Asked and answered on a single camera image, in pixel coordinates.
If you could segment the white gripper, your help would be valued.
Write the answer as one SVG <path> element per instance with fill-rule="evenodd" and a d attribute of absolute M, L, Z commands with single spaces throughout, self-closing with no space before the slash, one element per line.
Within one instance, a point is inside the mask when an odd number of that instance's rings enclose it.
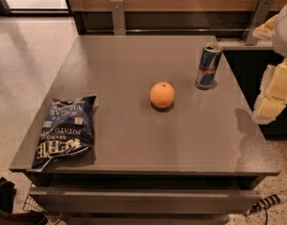
<path fill-rule="evenodd" d="M 275 53 L 287 58 L 287 4 L 265 23 L 258 26 L 252 36 L 272 39 Z M 252 118 L 259 125 L 276 120 L 287 105 L 287 59 L 276 67 L 268 65 L 261 80 L 260 94 L 256 98 Z"/>

